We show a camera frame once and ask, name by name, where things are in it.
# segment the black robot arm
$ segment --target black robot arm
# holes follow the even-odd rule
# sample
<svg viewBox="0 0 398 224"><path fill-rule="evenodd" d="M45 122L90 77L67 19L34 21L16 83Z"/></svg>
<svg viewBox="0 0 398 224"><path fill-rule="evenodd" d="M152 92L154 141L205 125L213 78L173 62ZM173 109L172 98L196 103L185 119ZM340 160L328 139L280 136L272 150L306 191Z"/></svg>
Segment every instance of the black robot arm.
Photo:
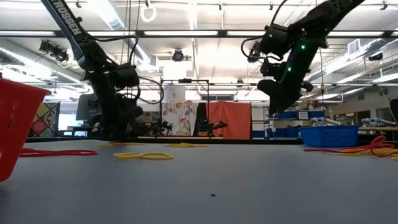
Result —
<svg viewBox="0 0 398 224"><path fill-rule="evenodd" d="M263 58L261 73L274 77L276 81L261 80L257 86L270 96L270 114L283 113L301 97L301 88L309 89L308 83L303 83L303 79L318 48L328 47L326 37L330 31L362 2L364 0L329 0L313 8L304 18L288 27L278 24L266 26L266 33L260 42L254 44L248 60L255 62ZM286 62L268 61L269 58L282 60L288 51L290 53Z"/></svg>
<svg viewBox="0 0 398 224"><path fill-rule="evenodd" d="M96 39L82 28L81 18L73 15L64 0L41 1L69 40L79 66L85 70L83 80L89 81L98 99L106 137L122 140L128 122L141 115L142 109L136 106L139 94L136 99L127 99L117 94L115 88L138 86L139 77L131 62L118 65L105 54L97 41L112 41L132 36Z"/></svg>

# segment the workbench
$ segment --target workbench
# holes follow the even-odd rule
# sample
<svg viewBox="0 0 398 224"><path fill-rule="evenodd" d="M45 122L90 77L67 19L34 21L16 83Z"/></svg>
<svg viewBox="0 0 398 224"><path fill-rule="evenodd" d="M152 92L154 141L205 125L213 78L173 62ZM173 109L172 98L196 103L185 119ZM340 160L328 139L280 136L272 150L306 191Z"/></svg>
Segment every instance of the workbench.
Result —
<svg viewBox="0 0 398 224"><path fill-rule="evenodd" d="M29 143L97 156L19 158L0 183L0 223L396 223L398 162L303 152L297 145L164 144L98 140ZM166 152L169 161L115 152Z"/></svg>

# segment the wall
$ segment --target wall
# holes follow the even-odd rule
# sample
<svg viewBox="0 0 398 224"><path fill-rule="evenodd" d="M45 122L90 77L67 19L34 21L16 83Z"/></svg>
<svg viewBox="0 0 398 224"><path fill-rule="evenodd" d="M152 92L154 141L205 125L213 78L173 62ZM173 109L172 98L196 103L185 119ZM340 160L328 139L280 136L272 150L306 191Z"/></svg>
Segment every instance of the wall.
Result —
<svg viewBox="0 0 398 224"><path fill-rule="evenodd" d="M398 87L388 88L388 95L390 99L398 98ZM376 117L376 110L380 108L386 108L389 106L389 100L380 96L377 89L374 92L365 93L364 100L358 100L358 95L351 96L345 103L339 103L336 106L332 106L333 114L345 114L350 112L359 112L370 110L371 117Z"/></svg>

